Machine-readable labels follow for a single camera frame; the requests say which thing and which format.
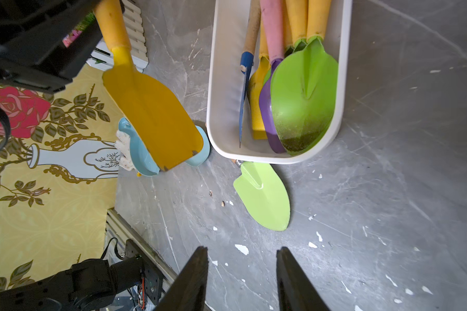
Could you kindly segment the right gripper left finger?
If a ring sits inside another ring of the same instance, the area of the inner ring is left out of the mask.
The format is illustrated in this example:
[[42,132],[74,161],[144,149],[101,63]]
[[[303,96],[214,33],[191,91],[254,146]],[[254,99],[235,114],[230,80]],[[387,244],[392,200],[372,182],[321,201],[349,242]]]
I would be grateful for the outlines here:
[[207,282],[208,249],[199,246],[154,310],[204,310]]

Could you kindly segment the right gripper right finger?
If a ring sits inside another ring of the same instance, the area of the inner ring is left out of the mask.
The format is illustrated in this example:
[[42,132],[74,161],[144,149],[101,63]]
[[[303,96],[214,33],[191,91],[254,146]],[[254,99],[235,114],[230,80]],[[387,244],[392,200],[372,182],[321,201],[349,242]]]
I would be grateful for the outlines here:
[[287,247],[276,253],[276,277],[280,310],[330,311]]

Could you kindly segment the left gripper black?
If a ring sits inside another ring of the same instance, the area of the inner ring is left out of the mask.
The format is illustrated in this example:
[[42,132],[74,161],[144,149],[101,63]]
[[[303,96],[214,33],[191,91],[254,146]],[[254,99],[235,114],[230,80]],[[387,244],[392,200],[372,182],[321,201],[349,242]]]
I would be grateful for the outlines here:
[[91,22],[64,38],[98,1],[0,1],[0,85],[56,93],[79,74],[102,34]]

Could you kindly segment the light green shovel wooden handle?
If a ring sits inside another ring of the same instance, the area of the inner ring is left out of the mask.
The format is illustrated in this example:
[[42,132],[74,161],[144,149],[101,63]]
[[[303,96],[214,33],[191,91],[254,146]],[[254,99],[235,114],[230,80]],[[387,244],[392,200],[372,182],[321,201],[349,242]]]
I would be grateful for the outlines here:
[[268,163],[236,160],[241,176],[233,186],[250,216],[272,231],[289,225],[291,208],[283,181]]

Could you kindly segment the yellow scoop shovel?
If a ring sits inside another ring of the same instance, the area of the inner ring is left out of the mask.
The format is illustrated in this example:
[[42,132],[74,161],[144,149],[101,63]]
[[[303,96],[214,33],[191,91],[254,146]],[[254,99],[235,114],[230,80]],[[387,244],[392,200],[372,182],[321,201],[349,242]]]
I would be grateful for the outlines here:
[[160,170],[169,171],[202,150],[196,125],[160,81],[125,63],[105,71],[102,80]]

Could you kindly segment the green wide shovel yellow handle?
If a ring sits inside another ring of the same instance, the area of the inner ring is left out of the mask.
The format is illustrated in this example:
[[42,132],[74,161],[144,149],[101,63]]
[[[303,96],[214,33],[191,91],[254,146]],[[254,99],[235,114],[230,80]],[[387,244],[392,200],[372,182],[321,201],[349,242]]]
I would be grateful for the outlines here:
[[271,80],[274,125],[292,156],[315,146],[333,119],[339,65],[324,48],[331,4],[308,1],[307,44],[285,58]]

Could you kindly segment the blue small trowel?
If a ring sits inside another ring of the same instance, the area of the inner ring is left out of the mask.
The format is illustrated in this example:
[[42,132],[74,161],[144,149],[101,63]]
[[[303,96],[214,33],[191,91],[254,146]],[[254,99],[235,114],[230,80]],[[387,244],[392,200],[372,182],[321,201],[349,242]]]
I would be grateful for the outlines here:
[[241,55],[240,69],[244,75],[243,89],[241,93],[240,110],[239,110],[239,147],[241,147],[243,137],[243,117],[245,100],[247,97],[247,89],[249,78],[254,65],[254,52],[256,50],[256,42],[261,23],[261,7],[260,0],[251,0],[249,9],[249,20],[246,29],[245,44]]

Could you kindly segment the purple shovel pink handle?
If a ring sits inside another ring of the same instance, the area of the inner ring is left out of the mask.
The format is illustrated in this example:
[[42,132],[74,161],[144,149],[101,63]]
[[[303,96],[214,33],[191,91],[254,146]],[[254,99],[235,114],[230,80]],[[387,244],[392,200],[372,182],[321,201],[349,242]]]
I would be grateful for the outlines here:
[[270,148],[277,154],[285,153],[285,149],[277,135],[272,115],[271,80],[276,68],[284,59],[284,26],[282,3],[279,0],[260,1],[262,22],[264,25],[269,53],[269,79],[263,85],[259,96],[259,106]]

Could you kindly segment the green pointed trowel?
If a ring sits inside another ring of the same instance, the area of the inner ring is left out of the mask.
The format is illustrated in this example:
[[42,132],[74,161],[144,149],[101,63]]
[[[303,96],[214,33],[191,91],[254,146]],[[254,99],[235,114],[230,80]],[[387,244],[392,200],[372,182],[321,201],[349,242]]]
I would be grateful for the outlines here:
[[290,52],[296,53],[307,44],[308,0],[287,0],[285,8],[292,39]]

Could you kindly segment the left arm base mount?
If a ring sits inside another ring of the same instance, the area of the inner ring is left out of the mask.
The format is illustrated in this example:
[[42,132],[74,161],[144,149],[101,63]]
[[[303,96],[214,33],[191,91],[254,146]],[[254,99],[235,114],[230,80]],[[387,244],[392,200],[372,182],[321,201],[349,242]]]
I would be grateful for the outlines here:
[[157,265],[128,239],[122,261],[110,265],[105,259],[87,259],[41,281],[0,292],[0,310],[96,310],[137,285],[157,305],[163,280]]

